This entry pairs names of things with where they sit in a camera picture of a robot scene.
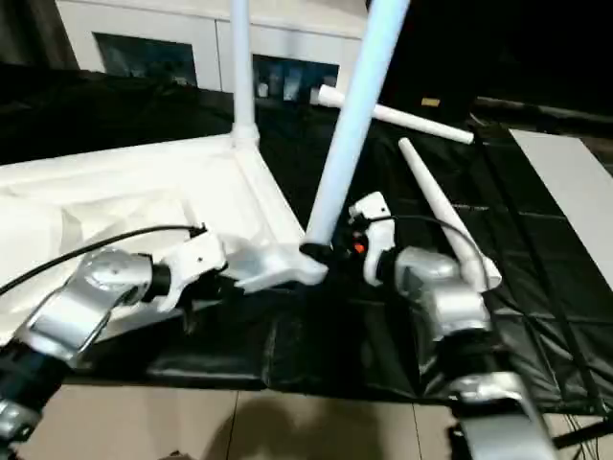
white pvc pipe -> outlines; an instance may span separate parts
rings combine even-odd
[[[232,0],[235,139],[258,137],[253,98],[253,64],[249,48],[249,0]]]
[[[336,88],[324,84],[319,90],[318,101],[321,105],[340,108],[345,102],[345,95]],[[425,132],[463,144],[472,144],[475,137],[472,132],[433,122],[432,120],[401,112],[394,108],[386,107],[385,105],[375,105],[373,117],[382,122],[392,123],[400,127],[408,127],[416,131]]]
[[[342,212],[410,0],[374,0],[305,239],[327,245]]]
[[[458,216],[456,210],[453,209],[453,206],[445,196],[443,190],[433,177],[432,173],[425,166],[423,160],[421,160],[420,155],[415,150],[411,142],[408,139],[403,138],[400,139],[398,144],[400,146],[400,150],[402,151],[402,156],[404,156],[404,159],[409,164],[409,168],[411,168],[413,175],[420,185],[421,191],[428,200],[428,203],[432,208],[432,212],[437,219],[444,220],[445,222],[453,225],[458,230],[464,232],[465,235],[467,235],[474,242],[474,239],[470,233],[468,233],[468,230],[460,219],[460,216]],[[462,237],[458,236],[455,232],[446,228],[444,228],[443,231],[449,241],[449,244],[453,248],[453,251],[456,253],[458,260],[460,261],[462,276],[468,283],[470,283],[479,292],[485,292],[488,290],[488,288],[494,289],[500,285],[502,282],[502,276],[490,258],[484,256],[481,251],[479,251],[479,254],[475,254],[472,245],[466,242]],[[487,283],[483,274],[483,266],[479,260],[480,257],[483,257],[486,267],[486,274],[488,277]]]

cabinet door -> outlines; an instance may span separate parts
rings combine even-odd
[[[234,91],[234,68],[232,65],[232,29],[229,22],[217,21],[217,40],[219,43],[219,68],[221,69],[221,89],[226,92]],[[285,65],[284,78],[287,88],[287,74],[292,83],[300,77],[299,73],[329,74],[329,68],[317,68],[310,63],[322,63],[337,66],[335,74],[336,87],[345,91],[349,85],[352,70],[360,49],[360,40],[325,34],[312,34],[289,29],[277,29],[265,26],[251,26],[251,52],[256,63],[255,78],[258,78],[258,61],[263,61],[264,67],[270,68],[274,58],[295,59],[301,61],[300,65]]]
[[[57,1],[83,70],[221,89],[213,19]]]

black tarp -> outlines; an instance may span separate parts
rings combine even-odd
[[[10,66],[0,75],[4,164],[231,128],[228,95]],[[302,224],[336,116],[258,103],[261,154]],[[502,272],[503,285],[486,294],[488,308],[539,406],[603,414],[613,403],[611,289],[509,134],[477,134],[475,146],[463,146],[373,123],[349,201],[380,190],[394,213],[429,215],[397,151],[397,140],[408,135]],[[399,222],[397,243],[449,252],[441,230],[426,223]],[[332,272],[319,287],[233,299],[197,320],[189,336],[180,320],[170,320],[99,344],[75,381],[444,403],[419,309],[347,273]]]

black cable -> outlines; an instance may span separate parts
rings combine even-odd
[[[194,227],[191,225],[155,225],[153,227],[145,227],[140,228],[138,230],[133,230],[131,232],[125,232],[120,235],[116,235],[114,237],[107,238],[105,240],[93,242],[91,244],[87,244],[84,247],[80,247],[79,249],[75,249],[74,251],[68,252],[62,256],[59,256],[55,259],[52,259],[45,264],[41,264],[30,271],[25,272],[23,275],[18,276],[17,278],[9,281],[2,287],[0,287],[0,296],[6,294],[13,288],[25,283],[26,281],[32,279],[34,276],[42,273],[43,271],[48,270],[49,268],[53,268],[56,265],[63,264],[71,259],[74,259],[78,256],[82,256],[91,251],[95,251],[96,249],[100,249],[101,247],[108,246],[114,242],[120,242],[121,240],[127,240],[128,238],[137,237],[139,235],[144,235],[146,233],[154,233],[154,232],[165,232],[170,230],[187,230],[191,233],[192,236],[196,236],[200,233],[206,231],[204,227]]]
[[[484,261],[484,256],[479,250],[479,247],[477,246],[475,241],[473,241],[473,239],[469,235],[467,235],[464,231],[460,230],[455,225],[452,225],[449,222],[446,222],[439,218],[432,218],[430,216],[421,216],[418,214],[414,214],[414,215],[413,214],[395,214],[392,216],[383,216],[381,218],[369,218],[368,221],[369,222],[381,222],[382,220],[391,220],[391,219],[393,220],[399,220],[399,219],[421,220],[424,222],[436,223],[440,225],[441,227],[446,228],[447,230],[451,230],[452,232],[460,236],[472,248],[472,251],[475,253],[475,256],[477,257],[477,260],[479,261],[479,264],[481,266],[481,273],[484,279],[484,286],[486,287],[487,290],[491,290],[491,284],[489,283],[488,271],[486,269],[486,263]]]

white panel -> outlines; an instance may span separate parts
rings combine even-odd
[[[232,30],[230,23],[217,21],[221,89],[234,91]],[[340,36],[308,34],[288,29],[251,26],[251,52],[274,58],[292,58],[339,66],[336,87],[346,91],[359,54],[361,40]]]
[[[104,72],[93,33],[151,38],[192,45],[198,86],[221,89],[214,20],[65,1],[57,7],[81,69]]]
[[[230,20],[230,0],[69,1]],[[249,0],[249,11],[252,24],[352,38],[362,37],[368,16],[365,0]]]
[[[580,139],[511,134],[613,288],[613,178]]]

